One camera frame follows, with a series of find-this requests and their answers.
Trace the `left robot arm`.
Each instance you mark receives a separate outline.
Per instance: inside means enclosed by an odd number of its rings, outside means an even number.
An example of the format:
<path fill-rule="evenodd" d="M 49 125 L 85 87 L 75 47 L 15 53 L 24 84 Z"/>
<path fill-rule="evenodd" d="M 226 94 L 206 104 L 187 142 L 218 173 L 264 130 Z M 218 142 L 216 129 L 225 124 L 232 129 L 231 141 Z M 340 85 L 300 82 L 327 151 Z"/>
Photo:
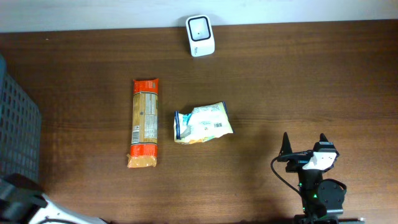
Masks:
<path fill-rule="evenodd" d="M 1 223 L 107 224 L 107 221 L 51 201 L 36 182 L 15 173 L 1 177 Z"/>

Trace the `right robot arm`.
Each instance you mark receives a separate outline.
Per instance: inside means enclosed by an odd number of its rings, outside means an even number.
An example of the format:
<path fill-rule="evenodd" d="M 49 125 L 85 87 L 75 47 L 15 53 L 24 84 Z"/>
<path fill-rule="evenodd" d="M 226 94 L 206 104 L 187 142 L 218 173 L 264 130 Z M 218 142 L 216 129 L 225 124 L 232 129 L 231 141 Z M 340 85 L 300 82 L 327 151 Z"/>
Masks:
<path fill-rule="evenodd" d="M 285 185 L 295 191 L 302 201 L 302 215 L 295 215 L 293 222 L 298 224 L 344 224 L 364 223 L 363 218 L 340 219 L 347 186 L 335 179 L 324 179 L 323 174 L 334 168 L 340 156 L 335 145 L 321 133 L 311 150 L 294 152 L 289 136 L 284 133 L 279 155 L 271 161 L 271 170 Z M 287 173 L 298 174 L 298 187 L 282 178 L 274 169 L 274 162 L 286 163 Z"/>

